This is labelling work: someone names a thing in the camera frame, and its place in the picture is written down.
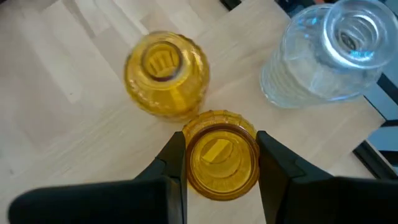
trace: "yellow glass jar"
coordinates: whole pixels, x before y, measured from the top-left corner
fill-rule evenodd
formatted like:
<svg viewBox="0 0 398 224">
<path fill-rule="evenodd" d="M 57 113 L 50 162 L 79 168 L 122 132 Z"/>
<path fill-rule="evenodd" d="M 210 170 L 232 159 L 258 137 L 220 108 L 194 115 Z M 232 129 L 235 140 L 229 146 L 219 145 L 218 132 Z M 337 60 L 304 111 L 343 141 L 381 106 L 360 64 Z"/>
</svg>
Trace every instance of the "yellow glass jar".
<svg viewBox="0 0 398 224">
<path fill-rule="evenodd" d="M 232 200 L 257 182 L 256 130 L 241 115 L 208 111 L 182 131 L 187 144 L 187 178 L 199 193 L 213 200 Z"/>
<path fill-rule="evenodd" d="M 205 54 L 171 32 L 145 35 L 124 68 L 127 92 L 145 111 L 171 120 L 197 114 L 209 83 Z"/>
</svg>

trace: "wooden table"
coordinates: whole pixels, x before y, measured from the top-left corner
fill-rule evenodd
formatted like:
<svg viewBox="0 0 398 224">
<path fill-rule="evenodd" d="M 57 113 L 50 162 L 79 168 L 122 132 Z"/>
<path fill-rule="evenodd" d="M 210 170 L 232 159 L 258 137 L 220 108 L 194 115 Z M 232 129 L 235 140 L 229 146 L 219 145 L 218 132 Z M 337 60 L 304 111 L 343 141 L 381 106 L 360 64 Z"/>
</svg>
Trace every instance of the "wooden table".
<svg viewBox="0 0 398 224">
<path fill-rule="evenodd" d="M 182 124 L 131 102 L 123 63 L 142 34 L 194 39 L 211 65 L 204 108 L 242 114 L 329 169 L 383 122 L 365 99 L 283 110 L 259 86 L 260 67 L 289 22 L 272 0 L 227 12 L 217 0 L 12 0 L 0 6 L 0 212 L 34 187 L 131 179 Z M 215 202 L 188 190 L 189 223 L 264 223 L 258 186 Z"/>
</svg>

